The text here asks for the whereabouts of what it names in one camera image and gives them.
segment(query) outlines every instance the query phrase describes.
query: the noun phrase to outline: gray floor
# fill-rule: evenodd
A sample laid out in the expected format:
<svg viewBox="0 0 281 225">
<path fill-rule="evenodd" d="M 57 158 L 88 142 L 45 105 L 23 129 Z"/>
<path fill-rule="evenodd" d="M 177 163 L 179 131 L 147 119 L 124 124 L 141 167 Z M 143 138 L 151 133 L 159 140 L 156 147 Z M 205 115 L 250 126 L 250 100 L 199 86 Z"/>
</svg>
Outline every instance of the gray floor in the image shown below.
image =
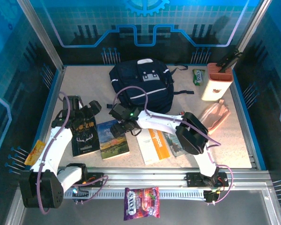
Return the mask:
<svg viewBox="0 0 281 225">
<path fill-rule="evenodd" d="M 22 225 L 269 225 L 261 193 L 232 191 L 216 206 L 205 202 L 161 200 L 160 218 L 123 221 L 123 200 L 94 200 L 76 206 L 65 200 L 43 216 L 39 209 L 26 209 Z"/>
</svg>

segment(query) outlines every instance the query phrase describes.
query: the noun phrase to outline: book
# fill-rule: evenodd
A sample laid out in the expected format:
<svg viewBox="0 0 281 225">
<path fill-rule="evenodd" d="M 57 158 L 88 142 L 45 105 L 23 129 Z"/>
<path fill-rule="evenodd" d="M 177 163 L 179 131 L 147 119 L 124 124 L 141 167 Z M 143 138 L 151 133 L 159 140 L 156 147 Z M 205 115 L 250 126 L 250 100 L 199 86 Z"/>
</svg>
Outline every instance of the book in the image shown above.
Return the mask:
<svg viewBox="0 0 281 225">
<path fill-rule="evenodd" d="M 136 136 L 145 165 L 170 157 L 163 133 L 154 129 L 142 129 Z"/>
<path fill-rule="evenodd" d="M 75 128 L 72 138 L 73 157 L 100 150 L 99 137 L 95 118 L 91 118 Z"/>
<path fill-rule="evenodd" d="M 173 156 L 179 157 L 179 156 L 187 154 L 187 152 L 183 149 L 183 147 L 176 135 L 172 135 L 172 134 L 165 133 L 165 132 L 163 133 L 163 135 L 169 145 L 170 150 L 173 153 Z"/>
<path fill-rule="evenodd" d="M 125 134 L 115 138 L 110 128 L 117 120 L 100 123 L 97 126 L 102 159 L 114 158 L 129 153 L 128 143 Z"/>
</svg>

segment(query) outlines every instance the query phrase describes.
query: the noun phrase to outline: gear logo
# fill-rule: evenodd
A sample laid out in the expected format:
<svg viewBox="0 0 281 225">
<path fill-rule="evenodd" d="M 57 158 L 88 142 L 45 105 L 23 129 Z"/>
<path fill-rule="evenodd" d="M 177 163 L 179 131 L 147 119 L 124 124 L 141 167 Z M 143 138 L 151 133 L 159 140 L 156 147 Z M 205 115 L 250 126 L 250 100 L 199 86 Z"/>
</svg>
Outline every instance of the gear logo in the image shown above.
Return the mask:
<svg viewBox="0 0 281 225">
<path fill-rule="evenodd" d="M 0 0 L 1 15 L 9 23 L 11 23 L 18 15 L 18 7 L 16 0 Z"/>
<path fill-rule="evenodd" d="M 159 13 L 159 10 L 164 9 L 164 5 L 169 2 L 169 0 L 125 0 L 125 5 L 131 13 L 147 16 L 153 15 L 154 12 Z"/>
</svg>

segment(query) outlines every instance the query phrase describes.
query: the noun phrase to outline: yellow wrapper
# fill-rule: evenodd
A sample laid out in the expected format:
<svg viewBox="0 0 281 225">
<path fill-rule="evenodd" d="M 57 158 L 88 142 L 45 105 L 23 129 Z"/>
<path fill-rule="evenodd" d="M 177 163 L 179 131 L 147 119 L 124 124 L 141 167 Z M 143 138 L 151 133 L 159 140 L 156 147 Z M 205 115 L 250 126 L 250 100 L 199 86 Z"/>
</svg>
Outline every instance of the yellow wrapper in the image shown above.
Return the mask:
<svg viewBox="0 0 281 225">
<path fill-rule="evenodd" d="M 27 159 L 25 160 L 24 164 L 25 165 L 34 165 L 40 155 L 42 154 L 44 148 L 45 148 L 45 143 L 38 140 L 36 145 L 34 146 L 32 152 L 28 155 Z"/>
</svg>

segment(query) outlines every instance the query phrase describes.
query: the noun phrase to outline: orange booklet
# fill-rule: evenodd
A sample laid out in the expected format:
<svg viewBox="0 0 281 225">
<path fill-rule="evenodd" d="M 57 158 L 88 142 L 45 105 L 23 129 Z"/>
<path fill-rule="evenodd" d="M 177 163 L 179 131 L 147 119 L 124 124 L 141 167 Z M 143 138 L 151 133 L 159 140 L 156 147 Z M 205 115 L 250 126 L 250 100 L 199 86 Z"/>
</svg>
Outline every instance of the orange booklet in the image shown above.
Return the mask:
<svg viewBox="0 0 281 225">
<path fill-rule="evenodd" d="M 146 165 L 170 157 L 162 131 L 142 129 L 141 133 L 137 135 L 136 138 Z"/>
</svg>

